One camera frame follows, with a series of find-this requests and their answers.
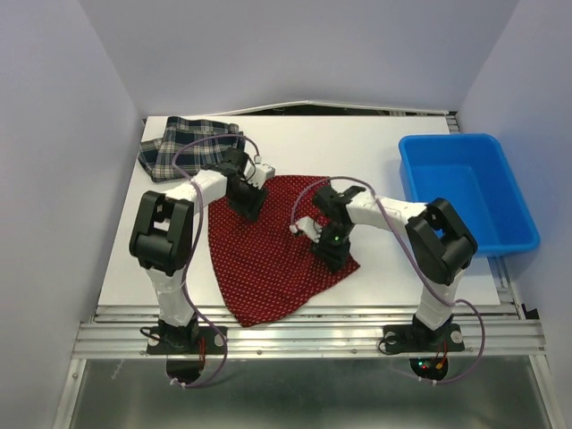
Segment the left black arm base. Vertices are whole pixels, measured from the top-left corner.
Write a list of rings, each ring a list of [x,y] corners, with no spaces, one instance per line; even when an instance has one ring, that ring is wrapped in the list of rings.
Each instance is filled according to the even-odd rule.
[[[228,356],[228,328],[196,325],[191,333],[161,332],[160,327],[143,327],[146,354],[166,358],[165,372],[171,385],[182,389],[205,388],[222,371]]]

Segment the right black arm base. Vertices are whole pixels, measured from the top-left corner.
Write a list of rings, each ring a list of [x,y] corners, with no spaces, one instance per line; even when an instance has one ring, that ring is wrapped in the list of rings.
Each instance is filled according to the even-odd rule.
[[[385,356],[410,354],[410,375],[438,383],[443,382],[448,374],[449,354],[464,351],[465,343],[457,324],[436,332],[421,325],[395,324],[383,328],[377,349]]]

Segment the red polka dot skirt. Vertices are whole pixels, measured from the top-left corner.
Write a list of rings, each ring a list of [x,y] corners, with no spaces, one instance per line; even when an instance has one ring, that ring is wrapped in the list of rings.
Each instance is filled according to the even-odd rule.
[[[255,222],[238,215],[226,199],[209,205],[207,237],[215,278],[225,306],[240,326],[276,322],[358,270],[351,258],[339,272],[331,272],[312,253],[311,240],[290,232],[291,214],[325,224],[305,191],[317,180],[308,175],[269,180]]]

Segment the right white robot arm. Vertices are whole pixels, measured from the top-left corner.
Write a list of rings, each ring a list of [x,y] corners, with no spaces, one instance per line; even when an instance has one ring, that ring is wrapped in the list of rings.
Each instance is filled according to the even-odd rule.
[[[382,198],[359,186],[338,192],[326,185],[314,194],[312,204],[327,223],[319,227],[304,218],[296,226],[312,241],[313,253],[334,273],[349,260],[349,236],[355,226],[394,235],[424,285],[411,327],[412,341],[422,349],[439,343],[442,327],[452,316],[460,279],[478,249],[451,203],[443,198],[413,203]]]

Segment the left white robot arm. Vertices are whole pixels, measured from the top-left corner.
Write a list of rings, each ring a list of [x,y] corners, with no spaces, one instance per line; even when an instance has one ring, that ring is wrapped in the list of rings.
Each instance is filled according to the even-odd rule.
[[[274,175],[275,169],[258,156],[230,148],[221,161],[201,168],[181,185],[143,194],[129,251],[149,277],[159,306],[157,324],[140,329],[148,354],[187,354],[204,344],[206,331],[199,327],[184,284],[202,230],[193,225],[195,216],[203,220],[205,207],[225,199],[243,219],[256,221],[267,196],[265,183]]]

